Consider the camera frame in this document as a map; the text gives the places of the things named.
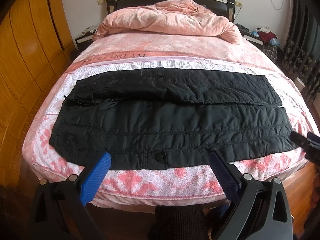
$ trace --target metal bolt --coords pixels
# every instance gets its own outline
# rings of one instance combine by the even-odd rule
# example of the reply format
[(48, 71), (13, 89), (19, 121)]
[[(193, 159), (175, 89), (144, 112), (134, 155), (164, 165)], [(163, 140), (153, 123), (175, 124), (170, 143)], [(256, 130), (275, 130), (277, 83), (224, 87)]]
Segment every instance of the metal bolt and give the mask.
[(281, 179), (279, 179), (279, 178), (274, 178), (274, 181), (275, 181), (276, 184), (280, 184), (281, 183)]
[(243, 177), (244, 177), (245, 180), (251, 180), (252, 179), (252, 176), (250, 174), (248, 174), (248, 173), (244, 174)]
[(47, 184), (48, 180), (47, 179), (41, 179), (40, 185), (45, 185)]
[(75, 181), (77, 178), (78, 178), (78, 175), (72, 174), (72, 175), (69, 176), (68, 180)]

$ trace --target pants leg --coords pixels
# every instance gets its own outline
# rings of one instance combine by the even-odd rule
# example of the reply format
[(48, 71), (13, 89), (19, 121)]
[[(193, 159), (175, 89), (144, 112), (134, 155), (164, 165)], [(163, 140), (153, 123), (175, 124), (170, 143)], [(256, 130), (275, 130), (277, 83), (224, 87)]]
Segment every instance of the pants leg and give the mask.
[(209, 240), (201, 205), (157, 206), (159, 240)]

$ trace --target black curtain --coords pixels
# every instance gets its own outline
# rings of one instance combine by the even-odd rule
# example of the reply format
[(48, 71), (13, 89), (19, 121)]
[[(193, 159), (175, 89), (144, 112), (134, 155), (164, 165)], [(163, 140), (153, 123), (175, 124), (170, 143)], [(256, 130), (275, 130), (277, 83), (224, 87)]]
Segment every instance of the black curtain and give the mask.
[(292, 21), (281, 69), (305, 84), (302, 95), (311, 105), (320, 93), (320, 27), (303, 0), (294, 0)]

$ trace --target mattress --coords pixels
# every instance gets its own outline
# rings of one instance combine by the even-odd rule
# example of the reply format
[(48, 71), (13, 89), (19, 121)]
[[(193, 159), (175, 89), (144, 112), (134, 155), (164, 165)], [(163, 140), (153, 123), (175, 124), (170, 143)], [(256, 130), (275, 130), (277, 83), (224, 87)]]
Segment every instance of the mattress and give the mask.
[[(54, 85), (34, 118), (23, 144), (23, 157), (39, 179), (62, 181), (83, 167), (67, 163), (49, 145), (52, 127), (64, 96), (77, 80), (114, 70), (141, 68), (223, 70), (265, 75), (280, 96), (293, 130), (319, 134), (294, 83), (260, 50), (243, 39), (230, 44), (218, 37), (167, 35), (147, 32), (113, 34), (95, 41)], [(255, 179), (285, 179), (306, 163), (301, 148), (254, 160), (234, 162)], [(152, 212), (155, 205), (214, 203), (226, 197), (208, 165), (161, 171), (109, 171), (91, 202), (99, 207)]]

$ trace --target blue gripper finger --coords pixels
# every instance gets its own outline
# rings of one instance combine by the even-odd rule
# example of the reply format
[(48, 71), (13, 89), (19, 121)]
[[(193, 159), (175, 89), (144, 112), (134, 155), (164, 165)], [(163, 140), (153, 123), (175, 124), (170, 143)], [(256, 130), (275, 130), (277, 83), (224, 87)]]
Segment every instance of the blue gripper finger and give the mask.
[(223, 161), (215, 151), (209, 155), (209, 164), (227, 199), (234, 203), (238, 203), (240, 200), (240, 185), (239, 181), (234, 177), (234, 175), (239, 176), (240, 178), (241, 173), (238, 171), (236, 166)]
[(109, 171), (111, 166), (111, 155), (105, 153), (98, 161), (95, 168), (80, 186), (80, 200), (85, 206), (88, 202), (92, 201), (96, 195), (104, 177)]

